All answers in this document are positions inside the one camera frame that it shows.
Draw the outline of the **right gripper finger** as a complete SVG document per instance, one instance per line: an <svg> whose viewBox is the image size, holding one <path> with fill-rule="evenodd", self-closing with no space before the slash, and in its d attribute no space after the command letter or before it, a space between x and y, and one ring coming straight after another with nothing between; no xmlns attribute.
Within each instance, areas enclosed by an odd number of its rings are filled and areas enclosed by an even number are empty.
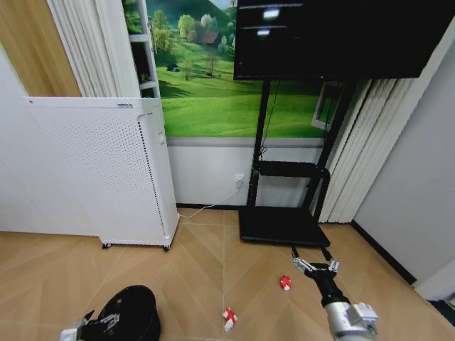
<svg viewBox="0 0 455 341"><path fill-rule="evenodd" d="M337 273L338 267L339 267L339 261L335 260L332 257L331 253L329 252L329 250L327 250L326 248L321 247L321 252L322 252L325 260L327 260L328 270L331 272Z"/></svg>
<svg viewBox="0 0 455 341"><path fill-rule="evenodd" d="M310 272L310 264L299 256L296 247L291 248L291 256L293 265L300 270L300 272Z"/></svg>

